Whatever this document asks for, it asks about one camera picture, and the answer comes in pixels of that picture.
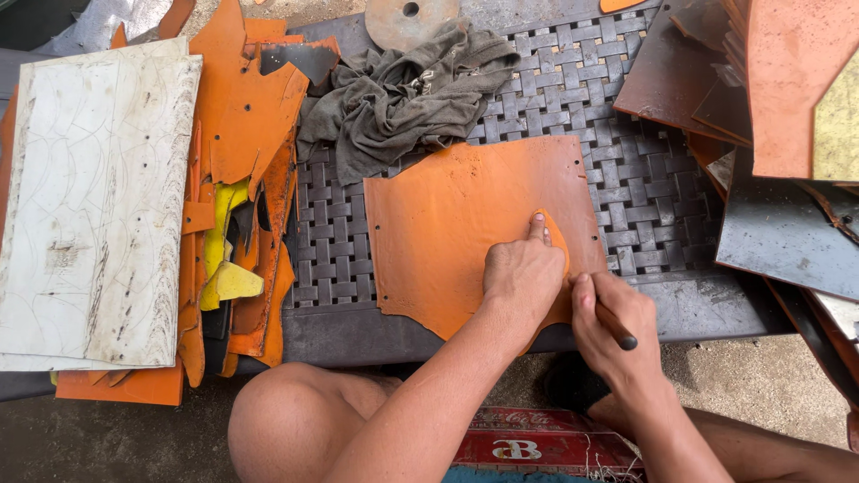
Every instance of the scrap pile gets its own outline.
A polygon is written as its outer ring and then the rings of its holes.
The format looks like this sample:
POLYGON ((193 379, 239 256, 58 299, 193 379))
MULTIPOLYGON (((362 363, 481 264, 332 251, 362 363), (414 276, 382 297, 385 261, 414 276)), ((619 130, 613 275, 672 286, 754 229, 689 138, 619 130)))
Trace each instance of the scrap pile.
MULTIPOLYGON (((193 6, 177 4, 165 35, 193 6)), ((59 370, 57 397, 178 405, 183 374, 281 363, 295 123, 308 77, 339 60, 333 38, 285 29, 224 0, 190 42, 126 46, 120 25, 114 50, 21 67, 0 370, 59 370)))
POLYGON ((858 46, 851 2, 666 0, 614 104, 685 130, 727 201, 716 262, 764 277, 857 435, 858 46))

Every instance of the round metal plate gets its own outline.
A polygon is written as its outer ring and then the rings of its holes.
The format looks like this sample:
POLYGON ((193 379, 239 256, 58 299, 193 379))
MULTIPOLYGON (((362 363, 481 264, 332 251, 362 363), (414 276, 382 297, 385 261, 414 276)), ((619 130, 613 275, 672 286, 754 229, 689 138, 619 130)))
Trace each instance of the round metal plate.
POLYGON ((459 13, 459 0, 367 0, 364 21, 376 45, 409 52, 459 13))

